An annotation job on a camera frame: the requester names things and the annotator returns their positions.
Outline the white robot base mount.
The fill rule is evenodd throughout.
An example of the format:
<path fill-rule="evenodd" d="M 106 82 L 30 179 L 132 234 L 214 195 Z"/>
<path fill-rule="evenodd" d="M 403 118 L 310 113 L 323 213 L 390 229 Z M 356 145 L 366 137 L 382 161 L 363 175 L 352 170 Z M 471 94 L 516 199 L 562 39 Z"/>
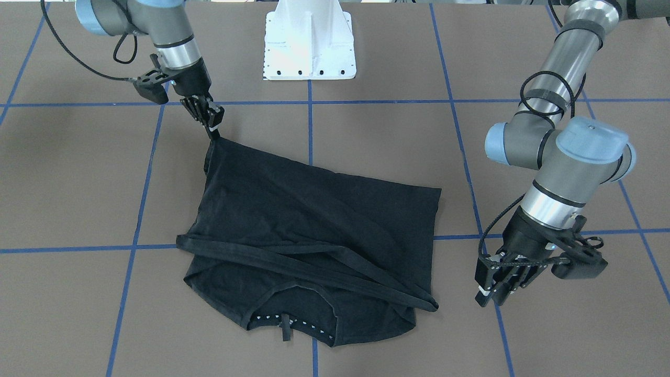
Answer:
<path fill-rule="evenodd" d="M 356 76 L 352 17 L 339 1 L 279 1 L 265 17 L 263 79 L 349 80 Z"/>

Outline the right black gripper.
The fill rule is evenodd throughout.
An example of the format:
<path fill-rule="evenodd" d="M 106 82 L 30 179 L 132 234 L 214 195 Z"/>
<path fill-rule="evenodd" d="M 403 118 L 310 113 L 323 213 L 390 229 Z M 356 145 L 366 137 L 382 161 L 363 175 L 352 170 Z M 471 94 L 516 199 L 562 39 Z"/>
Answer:
<path fill-rule="evenodd" d="M 205 125 L 210 140 L 220 138 L 218 129 L 225 109 L 223 106 L 213 104 L 213 98 L 209 93 L 211 79 L 204 58 L 199 58 L 191 66 L 169 68 L 169 73 L 174 81 L 175 92 L 181 96 L 180 103 L 187 112 L 194 120 Z"/>

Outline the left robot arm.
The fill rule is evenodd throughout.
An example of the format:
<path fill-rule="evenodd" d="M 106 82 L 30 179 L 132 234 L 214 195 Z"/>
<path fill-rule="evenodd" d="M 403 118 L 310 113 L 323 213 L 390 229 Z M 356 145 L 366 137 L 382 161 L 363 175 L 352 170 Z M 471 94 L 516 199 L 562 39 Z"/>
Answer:
<path fill-rule="evenodd" d="M 537 174 L 509 206 L 498 251 L 485 253 L 479 241 L 479 306 L 502 305 L 548 268 L 574 280 L 596 278 L 607 267 L 603 240 L 582 235 L 582 213 L 601 184 L 632 171 L 637 156 L 624 131 L 576 116 L 574 106 L 589 63 L 615 26 L 658 17 L 668 17 L 668 1 L 572 1 L 541 70 L 522 84 L 516 113 L 489 129 L 489 159 Z"/>

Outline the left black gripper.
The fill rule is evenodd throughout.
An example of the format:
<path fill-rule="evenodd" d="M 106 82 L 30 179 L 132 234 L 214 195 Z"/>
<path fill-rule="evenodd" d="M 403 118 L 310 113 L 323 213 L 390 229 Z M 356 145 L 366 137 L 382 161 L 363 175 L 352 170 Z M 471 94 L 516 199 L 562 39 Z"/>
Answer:
<path fill-rule="evenodd" d="M 514 210 L 502 232 L 502 246 L 496 253 L 485 253 L 484 240 L 493 226 L 510 210 Z M 509 205 L 484 231 L 479 239 L 478 260 L 474 279 L 478 284 L 475 301 L 486 307 L 490 299 L 507 299 L 519 288 L 526 288 L 548 267 L 567 263 L 553 257 L 555 241 L 565 235 L 567 227 L 553 228 L 531 218 L 522 208 Z"/>

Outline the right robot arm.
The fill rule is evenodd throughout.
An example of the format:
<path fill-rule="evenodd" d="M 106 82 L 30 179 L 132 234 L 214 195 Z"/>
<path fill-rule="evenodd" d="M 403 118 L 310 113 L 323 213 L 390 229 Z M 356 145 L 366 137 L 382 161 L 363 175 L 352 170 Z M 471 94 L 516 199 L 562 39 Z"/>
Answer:
<path fill-rule="evenodd" d="M 157 52 L 150 57 L 153 68 L 131 79 L 137 93 L 162 105 L 169 100 L 164 84 L 171 83 L 209 138 L 219 138 L 225 110 L 210 95 L 210 75 L 183 1 L 76 1 L 75 12 L 96 35 L 149 36 Z"/>

